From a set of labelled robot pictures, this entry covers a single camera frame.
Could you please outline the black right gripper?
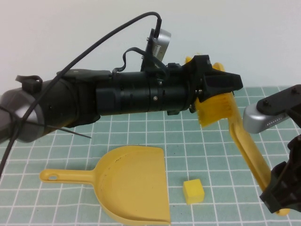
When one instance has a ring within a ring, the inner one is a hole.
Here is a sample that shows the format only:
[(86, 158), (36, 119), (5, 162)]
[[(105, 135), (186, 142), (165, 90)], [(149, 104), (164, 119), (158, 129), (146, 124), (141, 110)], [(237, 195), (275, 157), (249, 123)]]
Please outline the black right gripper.
[[(296, 136), (287, 147), (290, 150), (289, 160), (279, 163), (272, 169), (271, 187), (267, 187), (260, 195), (260, 199), (270, 213), (290, 212), (290, 209), (283, 204), (288, 188), (292, 204), (297, 208), (301, 207), (301, 136)], [(286, 170), (288, 183), (285, 180)]]

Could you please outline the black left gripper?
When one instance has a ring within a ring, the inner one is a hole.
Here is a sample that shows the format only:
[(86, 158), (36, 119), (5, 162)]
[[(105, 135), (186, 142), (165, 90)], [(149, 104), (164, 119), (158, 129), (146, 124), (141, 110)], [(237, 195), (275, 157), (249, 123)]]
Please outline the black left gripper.
[(216, 95), (243, 88), (240, 75), (226, 72), (223, 66), (213, 66), (209, 55), (195, 55), (183, 65), (164, 65), (155, 57), (157, 69), (150, 69), (150, 112), (166, 111), (177, 115)]

